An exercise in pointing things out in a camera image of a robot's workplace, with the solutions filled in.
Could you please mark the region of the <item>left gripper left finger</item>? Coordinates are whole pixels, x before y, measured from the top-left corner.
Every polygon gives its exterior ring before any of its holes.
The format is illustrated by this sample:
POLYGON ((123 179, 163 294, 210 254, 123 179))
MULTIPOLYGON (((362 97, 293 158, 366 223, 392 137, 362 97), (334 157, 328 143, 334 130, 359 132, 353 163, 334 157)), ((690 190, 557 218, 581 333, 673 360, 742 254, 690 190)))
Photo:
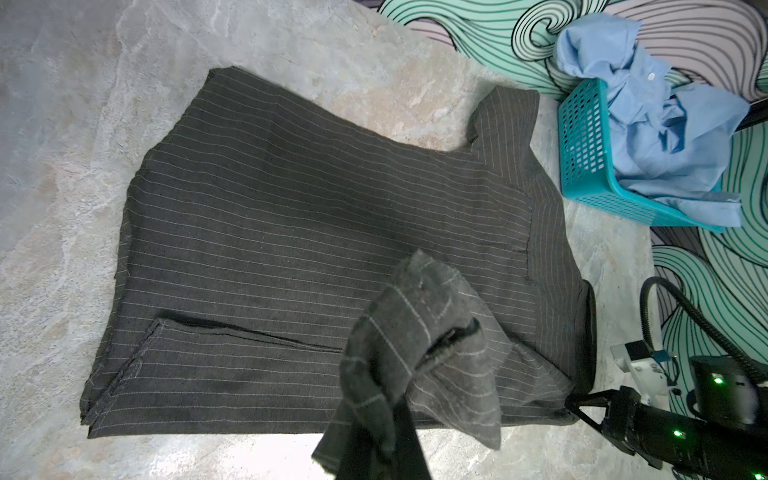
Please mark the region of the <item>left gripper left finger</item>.
POLYGON ((372 473, 375 444, 358 422, 352 424, 342 458, 336 472, 336 480, 368 480, 372 473))

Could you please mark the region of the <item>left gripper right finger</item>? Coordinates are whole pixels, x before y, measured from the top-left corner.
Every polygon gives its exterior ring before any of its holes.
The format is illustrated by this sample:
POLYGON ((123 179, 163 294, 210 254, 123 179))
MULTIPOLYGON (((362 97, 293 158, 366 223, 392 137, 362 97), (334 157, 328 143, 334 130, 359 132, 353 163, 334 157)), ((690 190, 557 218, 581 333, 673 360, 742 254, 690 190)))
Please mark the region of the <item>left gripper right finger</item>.
POLYGON ((406 401, 399 401, 393 410, 396 444, 394 473, 396 480, 431 480, 421 444, 406 401))

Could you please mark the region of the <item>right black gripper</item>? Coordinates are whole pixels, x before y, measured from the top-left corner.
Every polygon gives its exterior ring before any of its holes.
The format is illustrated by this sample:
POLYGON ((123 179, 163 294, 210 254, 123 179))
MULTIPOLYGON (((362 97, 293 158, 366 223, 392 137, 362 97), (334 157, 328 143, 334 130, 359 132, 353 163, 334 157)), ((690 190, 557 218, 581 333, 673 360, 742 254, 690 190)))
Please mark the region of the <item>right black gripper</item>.
POLYGON ((572 394, 565 407, 621 449, 707 479, 765 479, 767 440, 645 405, 629 388, 572 394), (601 408, 600 422, 584 408, 601 408))

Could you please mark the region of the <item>dark grey pinstripe shirt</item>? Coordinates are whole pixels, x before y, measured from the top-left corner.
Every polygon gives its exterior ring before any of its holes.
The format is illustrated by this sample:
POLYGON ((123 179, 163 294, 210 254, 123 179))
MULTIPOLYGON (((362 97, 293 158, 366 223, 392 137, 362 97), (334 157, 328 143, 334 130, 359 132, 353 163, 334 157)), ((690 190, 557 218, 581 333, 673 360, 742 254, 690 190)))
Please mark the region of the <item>dark grey pinstripe shirt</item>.
POLYGON ((403 406, 492 449, 572 424, 595 299, 530 147, 539 104, 497 86, 439 151, 212 70, 129 184, 89 437, 321 433, 335 473, 367 433, 387 477, 403 406))

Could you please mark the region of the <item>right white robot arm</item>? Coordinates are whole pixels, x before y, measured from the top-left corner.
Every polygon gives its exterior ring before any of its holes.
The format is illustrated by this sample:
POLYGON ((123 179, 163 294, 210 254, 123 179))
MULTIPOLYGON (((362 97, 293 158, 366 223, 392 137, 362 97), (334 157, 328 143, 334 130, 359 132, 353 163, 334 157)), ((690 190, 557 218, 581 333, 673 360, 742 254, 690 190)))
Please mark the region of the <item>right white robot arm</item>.
POLYGON ((642 340, 612 350, 634 386, 571 395, 567 409, 621 452, 640 456, 657 470, 670 467, 678 479, 766 478, 766 365, 748 357, 663 277, 643 283, 639 303, 642 340), (683 369, 675 357, 653 345, 649 296, 654 287, 666 290, 724 352, 690 358, 693 388, 685 395, 686 414, 663 409, 659 400, 681 395, 677 382, 683 369))

